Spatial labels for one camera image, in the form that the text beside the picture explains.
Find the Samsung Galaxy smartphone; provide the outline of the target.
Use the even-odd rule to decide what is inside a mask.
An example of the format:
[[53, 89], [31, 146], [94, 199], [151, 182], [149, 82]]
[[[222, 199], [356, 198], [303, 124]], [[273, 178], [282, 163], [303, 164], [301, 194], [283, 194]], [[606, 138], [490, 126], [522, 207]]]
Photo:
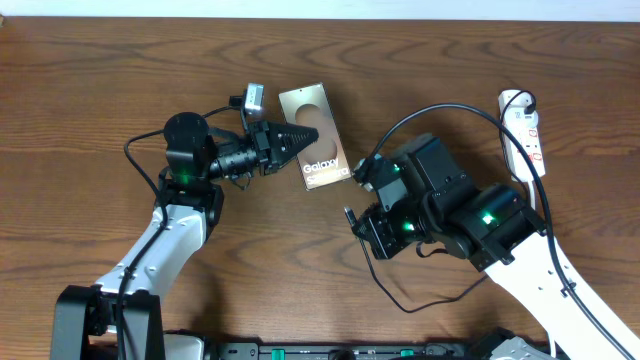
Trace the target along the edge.
[[297, 156], [308, 191], [351, 177], [326, 89], [322, 83], [281, 92], [282, 114], [288, 124], [312, 130], [315, 139]]

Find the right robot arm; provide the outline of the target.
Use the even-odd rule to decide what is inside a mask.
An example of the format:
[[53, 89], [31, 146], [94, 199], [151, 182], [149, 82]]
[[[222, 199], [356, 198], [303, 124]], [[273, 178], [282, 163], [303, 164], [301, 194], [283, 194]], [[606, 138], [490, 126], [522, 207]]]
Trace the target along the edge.
[[376, 259], [441, 242], [517, 299], [569, 358], [638, 358], [638, 336], [561, 250], [549, 250], [544, 220], [516, 190], [477, 188], [430, 134], [359, 168], [378, 200], [347, 219]]

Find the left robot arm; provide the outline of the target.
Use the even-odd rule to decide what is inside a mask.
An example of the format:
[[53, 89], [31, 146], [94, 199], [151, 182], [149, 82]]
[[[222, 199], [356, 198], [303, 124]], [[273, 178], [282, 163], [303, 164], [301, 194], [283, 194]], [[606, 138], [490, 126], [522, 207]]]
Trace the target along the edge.
[[55, 306], [53, 359], [214, 359], [203, 336], [165, 331], [161, 303], [219, 222], [219, 181], [270, 175], [318, 140], [316, 129], [265, 120], [244, 133], [183, 112], [159, 130], [168, 165], [150, 183], [152, 219], [124, 258], [91, 286], [68, 286]]

